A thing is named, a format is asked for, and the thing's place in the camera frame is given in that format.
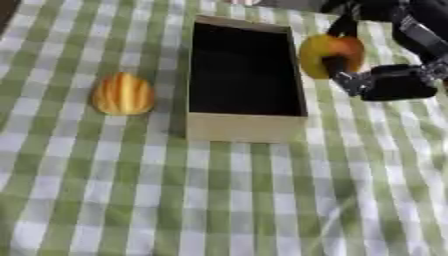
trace table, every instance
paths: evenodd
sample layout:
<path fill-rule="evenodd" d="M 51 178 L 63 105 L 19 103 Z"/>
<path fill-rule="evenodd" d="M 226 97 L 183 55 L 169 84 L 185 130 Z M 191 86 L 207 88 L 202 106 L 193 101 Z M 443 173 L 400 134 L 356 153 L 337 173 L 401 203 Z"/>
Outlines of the table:
<path fill-rule="evenodd" d="M 196 13 L 291 24 L 333 16 L 210 0 L 24 0 L 0 41 L 0 255 L 446 255 L 448 101 L 365 103 L 303 76 L 291 144 L 186 141 Z M 366 22 L 364 68 L 415 62 Z M 157 90 L 149 115 L 88 95 L 117 71 Z"/>

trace tablecloth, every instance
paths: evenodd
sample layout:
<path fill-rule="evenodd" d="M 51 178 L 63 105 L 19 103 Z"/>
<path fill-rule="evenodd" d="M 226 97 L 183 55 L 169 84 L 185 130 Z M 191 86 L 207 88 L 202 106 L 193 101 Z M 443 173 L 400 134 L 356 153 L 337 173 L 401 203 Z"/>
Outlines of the tablecloth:
<path fill-rule="evenodd" d="M 291 144 L 187 141 L 195 14 L 292 26 L 335 17 L 210 0 L 24 0 L 0 41 L 0 255 L 447 255 L 448 118 L 431 99 L 366 103 L 302 76 Z M 364 69 L 418 61 L 360 26 Z M 132 117 L 91 107 L 118 71 L 151 81 Z"/>

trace bread roll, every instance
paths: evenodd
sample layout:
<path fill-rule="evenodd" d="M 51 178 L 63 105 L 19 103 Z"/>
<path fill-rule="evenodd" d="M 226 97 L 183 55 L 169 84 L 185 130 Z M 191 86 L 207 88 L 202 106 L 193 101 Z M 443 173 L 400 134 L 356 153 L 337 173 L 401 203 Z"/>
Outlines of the bread roll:
<path fill-rule="evenodd" d="M 154 106 L 154 89 L 147 81 L 120 72 L 95 87 L 92 104 L 109 115 L 142 114 Z"/>

